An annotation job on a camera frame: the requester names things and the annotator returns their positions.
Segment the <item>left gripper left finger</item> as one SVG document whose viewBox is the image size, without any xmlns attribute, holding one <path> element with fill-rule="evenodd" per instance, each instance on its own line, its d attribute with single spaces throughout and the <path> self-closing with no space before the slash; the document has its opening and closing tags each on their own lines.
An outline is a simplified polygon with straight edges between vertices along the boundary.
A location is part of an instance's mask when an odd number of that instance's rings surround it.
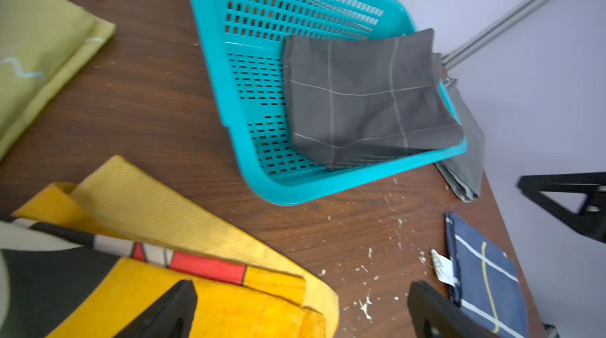
<svg viewBox="0 0 606 338">
<path fill-rule="evenodd" d="M 116 337 L 189 337 L 197 309 L 192 281 L 178 281 Z"/>
</svg>

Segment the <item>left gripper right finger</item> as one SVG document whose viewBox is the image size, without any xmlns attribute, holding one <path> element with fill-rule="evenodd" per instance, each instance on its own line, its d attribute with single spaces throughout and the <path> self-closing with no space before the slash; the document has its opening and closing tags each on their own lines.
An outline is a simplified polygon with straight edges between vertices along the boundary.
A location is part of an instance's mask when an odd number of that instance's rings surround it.
<svg viewBox="0 0 606 338">
<path fill-rule="evenodd" d="M 492 337 L 424 281 L 410 285 L 407 306 L 416 337 Z"/>
</svg>

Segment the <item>grey checked pillowcase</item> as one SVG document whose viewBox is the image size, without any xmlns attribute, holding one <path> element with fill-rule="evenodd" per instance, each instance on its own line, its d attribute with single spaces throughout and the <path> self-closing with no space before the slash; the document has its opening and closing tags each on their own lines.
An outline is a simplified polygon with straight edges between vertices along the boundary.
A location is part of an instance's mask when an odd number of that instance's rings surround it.
<svg viewBox="0 0 606 338">
<path fill-rule="evenodd" d="M 440 93 L 433 42 L 430 29 L 372 41 L 288 37 L 292 150 L 341 170 L 459 145 L 464 130 Z"/>
</svg>

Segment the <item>navy striped pillowcase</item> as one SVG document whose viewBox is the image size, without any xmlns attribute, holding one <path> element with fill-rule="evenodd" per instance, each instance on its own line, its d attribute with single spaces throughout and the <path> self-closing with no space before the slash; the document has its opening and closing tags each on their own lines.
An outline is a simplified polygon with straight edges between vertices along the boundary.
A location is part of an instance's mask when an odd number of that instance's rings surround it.
<svg viewBox="0 0 606 338">
<path fill-rule="evenodd" d="M 528 308 L 515 264 L 456 213 L 445 213 L 445 232 L 448 254 L 431 251 L 431 256 L 451 301 L 499 337 L 529 336 Z"/>
</svg>

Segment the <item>orange yellow cartoon pillowcase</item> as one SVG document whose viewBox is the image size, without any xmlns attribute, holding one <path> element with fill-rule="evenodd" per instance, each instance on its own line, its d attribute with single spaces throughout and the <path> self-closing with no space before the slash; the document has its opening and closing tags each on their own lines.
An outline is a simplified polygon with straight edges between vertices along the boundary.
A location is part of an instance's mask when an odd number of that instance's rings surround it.
<svg viewBox="0 0 606 338">
<path fill-rule="evenodd" d="M 332 337 L 312 273 L 115 156 L 1 219 L 1 335 L 116 337 L 192 281 L 189 337 Z"/>
</svg>

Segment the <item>pale yellow pillowcase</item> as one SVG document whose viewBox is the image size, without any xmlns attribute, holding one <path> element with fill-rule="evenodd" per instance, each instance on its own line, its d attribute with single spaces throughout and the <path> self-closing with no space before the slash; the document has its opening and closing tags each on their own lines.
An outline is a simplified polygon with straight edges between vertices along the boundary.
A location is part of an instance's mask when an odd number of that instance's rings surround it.
<svg viewBox="0 0 606 338">
<path fill-rule="evenodd" d="M 115 30 L 69 0 L 1 0 L 1 155 Z"/>
</svg>

